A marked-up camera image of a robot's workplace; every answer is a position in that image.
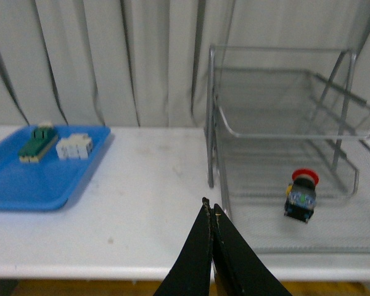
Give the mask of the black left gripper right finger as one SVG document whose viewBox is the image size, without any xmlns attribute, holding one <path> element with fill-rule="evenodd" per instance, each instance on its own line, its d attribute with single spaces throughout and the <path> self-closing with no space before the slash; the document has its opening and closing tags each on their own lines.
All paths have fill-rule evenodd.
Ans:
<svg viewBox="0 0 370 296">
<path fill-rule="evenodd" d="M 214 204 L 213 264 L 218 295 L 290 295 Z"/>
</svg>

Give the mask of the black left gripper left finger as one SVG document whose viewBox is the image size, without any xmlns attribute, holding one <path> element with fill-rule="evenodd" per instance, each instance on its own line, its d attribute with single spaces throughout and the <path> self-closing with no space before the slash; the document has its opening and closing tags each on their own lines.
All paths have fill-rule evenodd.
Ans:
<svg viewBox="0 0 370 296">
<path fill-rule="evenodd" d="M 155 295 L 208 295 L 212 267 L 211 208 L 207 198 L 173 267 Z"/>
</svg>

